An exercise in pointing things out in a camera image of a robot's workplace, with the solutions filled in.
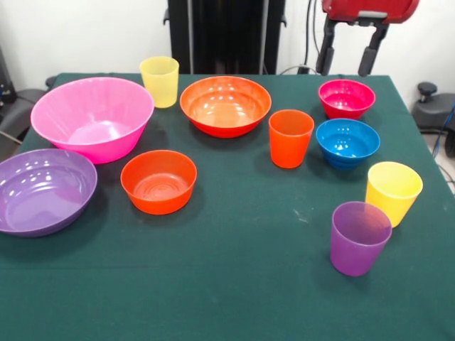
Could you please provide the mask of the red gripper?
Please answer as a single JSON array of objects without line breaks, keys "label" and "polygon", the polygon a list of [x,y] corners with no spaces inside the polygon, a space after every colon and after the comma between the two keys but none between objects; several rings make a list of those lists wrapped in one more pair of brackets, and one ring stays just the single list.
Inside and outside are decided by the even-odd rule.
[{"label": "red gripper", "polygon": [[363,52],[358,68],[361,77],[369,75],[389,23],[403,23],[416,11],[419,0],[323,0],[322,9],[328,16],[323,28],[323,42],[316,63],[316,71],[327,75],[333,60],[335,27],[339,23],[354,22],[360,27],[374,26],[369,46]]}]

